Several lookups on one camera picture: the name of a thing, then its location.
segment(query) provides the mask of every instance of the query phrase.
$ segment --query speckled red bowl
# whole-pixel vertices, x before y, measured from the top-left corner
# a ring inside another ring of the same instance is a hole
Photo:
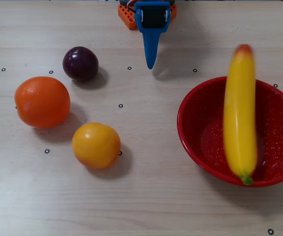
[[[206,81],[184,98],[177,117],[181,142],[205,171],[229,183],[243,185],[229,169],[223,145],[223,108],[226,77]],[[283,93],[256,82],[258,163],[252,186],[283,181]]]

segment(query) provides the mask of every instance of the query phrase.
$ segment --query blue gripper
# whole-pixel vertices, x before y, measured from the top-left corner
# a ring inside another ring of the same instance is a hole
[[[161,6],[167,9],[167,21],[164,27],[162,28],[145,28],[142,25],[143,20],[143,7],[150,7],[150,6]],[[138,1],[135,4],[135,22],[138,26],[139,31],[142,33],[143,37],[143,46],[145,48],[145,56],[146,56],[146,63],[149,69],[153,68],[155,64],[156,57],[157,57],[157,50],[159,44],[159,38],[161,33],[167,31],[170,20],[171,20],[171,12],[170,12],[170,2],[169,1]]]

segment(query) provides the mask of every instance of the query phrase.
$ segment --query banana stem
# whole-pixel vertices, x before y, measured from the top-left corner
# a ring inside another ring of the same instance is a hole
[[[253,179],[249,176],[240,176],[242,182],[245,184],[245,185],[252,185],[253,183]]]

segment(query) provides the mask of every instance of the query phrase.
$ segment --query orange fruit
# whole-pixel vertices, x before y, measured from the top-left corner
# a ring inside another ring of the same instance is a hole
[[[46,76],[23,82],[15,92],[15,103],[19,118],[35,128],[50,128],[61,123],[70,108],[66,87]]]
[[[101,169],[116,160],[121,149],[121,140],[110,126],[91,122],[76,130],[72,148],[80,163]]]

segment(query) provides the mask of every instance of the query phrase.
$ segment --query yellow banana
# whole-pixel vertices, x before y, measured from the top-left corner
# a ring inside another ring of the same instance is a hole
[[[233,173],[251,185],[257,163],[255,130],[255,62],[249,45],[234,52],[226,80],[224,145]]]

